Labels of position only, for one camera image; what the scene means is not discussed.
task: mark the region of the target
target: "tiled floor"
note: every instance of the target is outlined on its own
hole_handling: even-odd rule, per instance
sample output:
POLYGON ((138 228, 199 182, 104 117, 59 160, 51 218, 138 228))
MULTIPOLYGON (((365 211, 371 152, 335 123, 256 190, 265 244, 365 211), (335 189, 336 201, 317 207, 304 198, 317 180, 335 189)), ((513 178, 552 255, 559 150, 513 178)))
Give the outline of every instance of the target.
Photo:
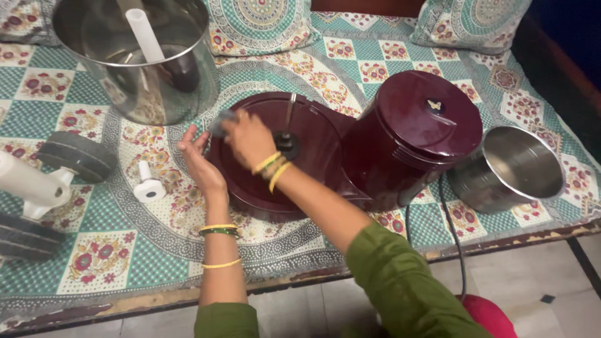
MULTIPOLYGON (((579 238, 601 273, 601 234, 579 238)), ((497 303, 520 338, 594 338, 601 332, 601 300, 565 241, 467 259, 468 292, 497 303), (551 304, 540 301, 555 296, 551 304)), ((454 293, 459 261, 431 265, 454 293)), ((376 325, 376 312, 352 279, 253 295, 261 337, 337 337, 349 324, 376 325)), ((38 334, 39 338, 192 337, 196 307, 38 334)))

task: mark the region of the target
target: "green sleeve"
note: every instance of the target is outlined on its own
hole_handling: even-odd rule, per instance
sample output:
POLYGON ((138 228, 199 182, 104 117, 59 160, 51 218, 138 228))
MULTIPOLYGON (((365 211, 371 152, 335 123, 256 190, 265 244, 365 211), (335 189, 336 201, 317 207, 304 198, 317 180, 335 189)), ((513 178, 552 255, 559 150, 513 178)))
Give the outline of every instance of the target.
POLYGON ((201 337, 259 338, 257 311, 242 303, 200 306, 194 324, 194 338, 201 337))
POLYGON ((346 259, 392 337, 491 337, 408 241, 379 223, 357 235, 346 259))

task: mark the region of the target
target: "hand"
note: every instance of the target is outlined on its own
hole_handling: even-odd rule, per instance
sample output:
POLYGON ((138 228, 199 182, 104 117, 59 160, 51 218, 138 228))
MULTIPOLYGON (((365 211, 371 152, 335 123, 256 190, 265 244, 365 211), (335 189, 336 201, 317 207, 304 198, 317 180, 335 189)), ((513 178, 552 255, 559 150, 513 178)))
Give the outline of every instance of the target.
POLYGON ((230 145, 238 162, 253 170, 277 151, 273 136, 259 116, 249 116, 243 109, 238 109, 236 116, 237 121, 229 118, 221 123, 228 134, 224 141, 230 145))
POLYGON ((182 151, 188 166, 188 173, 198 185, 204 198, 208 201, 225 197, 227 200, 227 185, 223 175, 203 157, 210 133, 203 132, 196 140, 193 140, 197 129, 196 125, 190 124, 177 147, 182 151))

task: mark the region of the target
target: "grinder lid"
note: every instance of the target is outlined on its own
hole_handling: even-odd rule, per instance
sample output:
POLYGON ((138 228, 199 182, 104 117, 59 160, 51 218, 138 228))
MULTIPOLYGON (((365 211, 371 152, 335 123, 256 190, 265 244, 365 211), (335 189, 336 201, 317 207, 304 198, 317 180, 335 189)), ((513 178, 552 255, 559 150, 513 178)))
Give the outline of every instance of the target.
POLYGON ((408 70, 389 77, 374 98, 382 124, 413 152, 456 161, 482 139, 482 120, 470 98, 434 74, 408 70))

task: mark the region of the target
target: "floral bedsheet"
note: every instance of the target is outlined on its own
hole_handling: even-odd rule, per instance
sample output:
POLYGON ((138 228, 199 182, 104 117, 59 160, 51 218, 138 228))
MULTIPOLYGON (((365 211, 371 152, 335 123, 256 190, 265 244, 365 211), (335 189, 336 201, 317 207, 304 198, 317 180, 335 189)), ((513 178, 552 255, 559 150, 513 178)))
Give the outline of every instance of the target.
MULTIPOLYGON (((535 132, 561 156, 568 185, 552 202, 482 215, 444 186, 462 242, 585 223, 599 217, 599 165, 530 86, 511 52, 488 56, 424 48, 407 37, 415 19, 354 13, 311 16, 323 40, 296 51, 259 57, 219 57, 217 104, 195 121, 207 126, 223 107, 264 91, 294 91, 338 112, 358 116, 391 74, 424 70, 458 86, 478 106, 484 128, 510 124, 535 132)), ((104 298, 198 285, 203 270, 205 205, 175 143, 186 126, 148 127, 110 112, 103 90, 65 49, 0 44, 0 147, 45 172, 37 149, 53 131, 70 131, 118 153, 105 183, 74 181, 73 197, 42 224, 64 232, 56 258, 42 263, 0 260, 0 320, 23 318, 104 298), (140 159, 157 171, 168 195, 138 203, 132 194, 140 159)), ((0 211, 20 215, 22 201, 0 192, 0 211)), ((310 220, 267 223, 231 211, 240 227, 240 255, 248 280, 344 264, 310 220)), ((413 245, 453 243, 430 185, 412 203, 413 245)), ((404 211, 374 214, 405 234, 404 211)))

